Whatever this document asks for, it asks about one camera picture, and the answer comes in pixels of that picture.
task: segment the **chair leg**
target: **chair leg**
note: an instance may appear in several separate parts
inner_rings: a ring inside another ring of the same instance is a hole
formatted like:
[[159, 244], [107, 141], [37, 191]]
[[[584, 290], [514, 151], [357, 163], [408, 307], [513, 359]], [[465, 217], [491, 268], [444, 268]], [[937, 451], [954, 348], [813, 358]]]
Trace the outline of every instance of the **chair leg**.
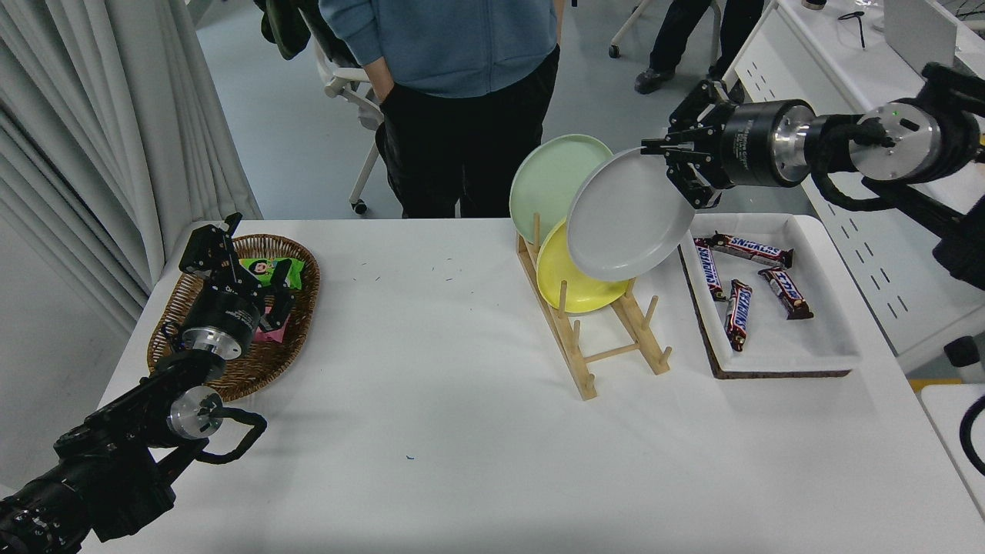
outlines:
[[619, 31], [616, 32], [616, 35], [613, 36], [613, 39], [609, 41], [609, 45], [614, 47], [616, 49], [616, 52], [619, 52], [619, 42], [620, 40], [623, 39], [623, 35], [625, 35], [626, 32], [629, 31], [629, 28], [636, 23], [636, 20], [639, 19], [639, 16], [643, 15], [643, 12], [646, 11], [646, 7], [649, 6], [651, 2], [653, 2], [653, 0], [642, 0], [642, 2], [640, 2], [639, 5], [637, 5], [633, 9], [632, 15], [629, 16], [629, 19], [626, 20], [623, 26], [620, 27]]
[[372, 171], [372, 167], [376, 164], [376, 159], [379, 158], [379, 151], [376, 150], [376, 143], [373, 142], [369, 147], [369, 153], [366, 154], [366, 160], [362, 163], [362, 170], [360, 171], [360, 176], [356, 179], [356, 186], [353, 187], [353, 193], [349, 195], [349, 203], [356, 205], [360, 202], [360, 196], [362, 196], [362, 190], [366, 186], [366, 182], [369, 180], [369, 173]]

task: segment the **white tray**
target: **white tray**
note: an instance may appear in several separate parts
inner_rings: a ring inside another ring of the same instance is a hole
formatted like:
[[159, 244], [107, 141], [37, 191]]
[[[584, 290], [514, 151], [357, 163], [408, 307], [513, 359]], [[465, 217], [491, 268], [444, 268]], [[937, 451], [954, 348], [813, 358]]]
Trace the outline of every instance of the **white tray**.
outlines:
[[[713, 251], [722, 287], [728, 296], [732, 279], [753, 287], [749, 338], [743, 352], [732, 350], [725, 336], [727, 302], [714, 302], [704, 281], [694, 237], [715, 232], [794, 248], [788, 271], [814, 313], [811, 319], [788, 320], [787, 312], [766, 281], [756, 273], [764, 265], [725, 252]], [[836, 292], [822, 262], [801, 228], [789, 214], [703, 214], [694, 218], [679, 249], [698, 314], [712, 371], [719, 379], [841, 377], [858, 367], [861, 352], [851, 335], [847, 317], [836, 301]]]

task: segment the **wooden dish rack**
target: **wooden dish rack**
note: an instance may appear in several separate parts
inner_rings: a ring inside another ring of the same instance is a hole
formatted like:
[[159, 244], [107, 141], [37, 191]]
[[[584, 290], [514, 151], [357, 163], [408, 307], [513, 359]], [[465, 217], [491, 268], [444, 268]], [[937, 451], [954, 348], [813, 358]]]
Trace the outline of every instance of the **wooden dish rack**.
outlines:
[[544, 318], [547, 320], [551, 332], [554, 334], [555, 341], [558, 342], [558, 347], [564, 356], [564, 362], [571, 372], [574, 384], [578, 387], [581, 399], [590, 400], [598, 396], [598, 391], [595, 389], [595, 375], [588, 371], [588, 364], [598, 362], [599, 360], [638, 350], [643, 355], [643, 359], [646, 360], [646, 364], [653, 371], [654, 375], [669, 372], [671, 368], [667, 360], [670, 358], [673, 349], [669, 346], [666, 349], [662, 349], [656, 337], [653, 336], [653, 331], [650, 330], [650, 320], [653, 319], [653, 314], [657, 308], [657, 297], [654, 296], [650, 299], [646, 314], [643, 314], [639, 309], [639, 303], [636, 301], [636, 297], [632, 294], [633, 285], [636, 283], [635, 278], [629, 281], [625, 293], [609, 304], [609, 307], [619, 317], [632, 342], [625, 346], [590, 356], [585, 356], [581, 352], [581, 346], [579, 344], [581, 321], [575, 319], [572, 322], [571, 316], [564, 310], [565, 298], [567, 296], [567, 282], [560, 282], [560, 302], [558, 308], [554, 308], [544, 300], [537, 286], [537, 258], [541, 249], [540, 239], [540, 214], [535, 213], [534, 243], [527, 242], [523, 236], [517, 234], [517, 257], [520, 258], [520, 264], [527, 274], [527, 279], [533, 288], [534, 296], [537, 297], [541, 305], [541, 312], [544, 313]]

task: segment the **blue hoodie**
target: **blue hoodie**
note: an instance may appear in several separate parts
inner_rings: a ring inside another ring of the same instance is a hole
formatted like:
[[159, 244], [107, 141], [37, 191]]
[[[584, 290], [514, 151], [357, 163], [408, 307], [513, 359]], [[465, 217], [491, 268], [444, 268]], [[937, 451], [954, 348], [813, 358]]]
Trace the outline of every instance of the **blue hoodie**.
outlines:
[[319, 0], [366, 65], [429, 95], [472, 98], [523, 79], [558, 43], [554, 0]]

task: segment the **candy bar wrapper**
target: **candy bar wrapper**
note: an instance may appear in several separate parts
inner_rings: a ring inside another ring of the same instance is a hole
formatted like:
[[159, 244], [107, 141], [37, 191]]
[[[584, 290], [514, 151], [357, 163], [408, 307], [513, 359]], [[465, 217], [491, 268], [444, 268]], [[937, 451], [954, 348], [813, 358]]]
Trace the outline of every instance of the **candy bar wrapper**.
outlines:
[[742, 352], [749, 338], [749, 309], [752, 300], [753, 288], [739, 279], [733, 279], [729, 310], [725, 314], [725, 336], [736, 352]]
[[771, 267], [782, 267], [789, 269], [794, 264], [793, 249], [781, 250], [769, 244], [760, 244], [741, 237], [715, 233], [707, 239], [708, 247], [741, 258], [750, 259]]
[[780, 300], [780, 304], [787, 310], [787, 319], [810, 319], [814, 317], [811, 307], [797, 285], [794, 284], [790, 274], [778, 268], [766, 268], [759, 271], [759, 275], [769, 283], [769, 288]]
[[275, 258], [256, 258], [244, 257], [239, 259], [239, 265], [245, 267], [263, 286], [270, 284], [270, 279], [274, 276], [274, 267], [281, 260], [289, 260], [291, 269], [288, 271], [287, 284], [290, 289], [301, 289], [301, 270], [304, 269], [304, 262], [292, 257]]
[[697, 258], [701, 260], [701, 270], [704, 273], [704, 282], [708, 285], [708, 292], [715, 302], [726, 302], [725, 290], [722, 288], [722, 281], [718, 278], [718, 269], [715, 268], [715, 258], [711, 256], [711, 248], [705, 239], [694, 239], [694, 249], [697, 250]]

